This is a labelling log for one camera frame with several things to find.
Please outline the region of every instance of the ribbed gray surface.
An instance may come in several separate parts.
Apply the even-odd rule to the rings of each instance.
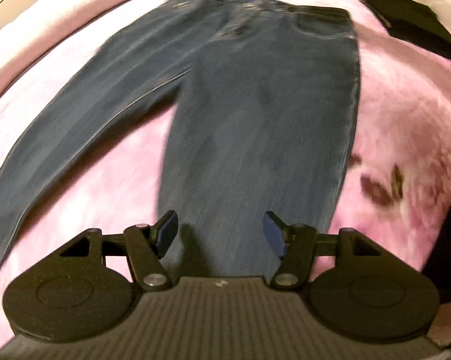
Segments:
[[[260,278],[182,278],[142,297],[109,332],[73,344],[16,337],[0,360],[419,360],[440,351],[420,337],[364,344],[322,326],[293,293]]]

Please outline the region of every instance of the pink bedspread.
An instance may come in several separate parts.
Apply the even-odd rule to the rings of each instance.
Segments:
[[[358,0],[284,0],[349,10],[360,43],[362,89],[353,155],[330,226],[354,227],[421,269],[451,202],[451,63],[390,38]],[[112,34],[164,0],[132,0],[59,44],[0,99],[0,166],[15,140]],[[0,271],[8,283],[88,227],[121,232],[157,218],[162,156],[174,109],[107,142],[28,217]],[[128,276],[121,258],[108,265]],[[330,261],[321,259],[316,273]]]

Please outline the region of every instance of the pants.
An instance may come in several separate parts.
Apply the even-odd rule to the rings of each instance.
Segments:
[[[86,151],[175,102],[158,213],[176,210],[181,231],[164,266],[175,278],[270,276],[278,261],[261,233],[266,210],[322,232],[329,226],[359,77],[344,10],[167,1],[112,36],[8,154],[0,265],[32,206]]]

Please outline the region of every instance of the jeans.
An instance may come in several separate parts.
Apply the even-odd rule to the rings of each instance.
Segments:
[[[357,40],[346,11],[274,0],[168,0],[112,36],[0,170],[0,265],[32,206],[100,140],[177,103],[159,215],[179,275],[271,275],[274,210],[326,231],[352,147]]]

